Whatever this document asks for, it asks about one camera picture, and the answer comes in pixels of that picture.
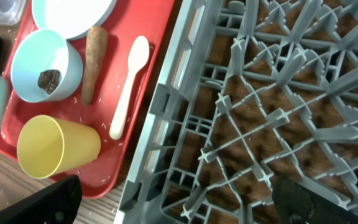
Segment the brown carrot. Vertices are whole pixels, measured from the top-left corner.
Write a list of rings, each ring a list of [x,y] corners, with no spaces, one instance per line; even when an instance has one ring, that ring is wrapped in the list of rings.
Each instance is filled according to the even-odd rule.
[[[108,45],[108,33],[100,26],[93,26],[86,36],[85,70],[83,74],[81,102],[83,106],[91,104],[95,84],[103,66]]]

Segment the light blue small bowl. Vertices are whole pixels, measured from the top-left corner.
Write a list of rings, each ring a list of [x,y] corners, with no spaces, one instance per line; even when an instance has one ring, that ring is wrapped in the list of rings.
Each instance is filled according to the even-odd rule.
[[[38,85],[40,74],[58,70],[56,89],[48,94]],[[14,91],[28,103],[60,101],[79,87],[83,77],[83,61],[77,51],[60,34],[41,29],[29,34],[18,46],[11,64]]]

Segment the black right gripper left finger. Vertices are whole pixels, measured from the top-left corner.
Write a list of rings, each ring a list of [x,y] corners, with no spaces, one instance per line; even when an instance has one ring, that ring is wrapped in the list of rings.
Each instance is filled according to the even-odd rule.
[[[73,223],[82,201],[77,175],[64,179],[0,211],[0,224]]]

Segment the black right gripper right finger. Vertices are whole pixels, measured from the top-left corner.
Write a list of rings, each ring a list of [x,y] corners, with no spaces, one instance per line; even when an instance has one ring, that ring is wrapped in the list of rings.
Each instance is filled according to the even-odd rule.
[[[277,178],[272,200],[280,223],[358,223],[358,211],[353,211],[348,196],[311,179],[296,183]]]

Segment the yellow plastic cup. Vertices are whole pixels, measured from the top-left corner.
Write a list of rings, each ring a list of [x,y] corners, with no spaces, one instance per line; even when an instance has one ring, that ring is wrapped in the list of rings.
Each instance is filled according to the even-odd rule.
[[[85,165],[100,151],[101,138],[95,129],[47,115],[28,120],[17,140],[19,165],[35,179]]]

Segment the dark brown food scrap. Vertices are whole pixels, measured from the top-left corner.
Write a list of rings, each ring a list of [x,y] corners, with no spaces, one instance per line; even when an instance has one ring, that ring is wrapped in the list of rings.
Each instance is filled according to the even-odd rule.
[[[37,84],[46,94],[51,95],[59,85],[61,72],[59,70],[50,69],[40,73]]]

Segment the light blue plate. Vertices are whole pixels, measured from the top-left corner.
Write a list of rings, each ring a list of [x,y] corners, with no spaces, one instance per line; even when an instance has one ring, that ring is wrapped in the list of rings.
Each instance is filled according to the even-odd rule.
[[[59,33],[75,40],[101,26],[112,13],[116,0],[32,0],[34,22],[39,29]]]

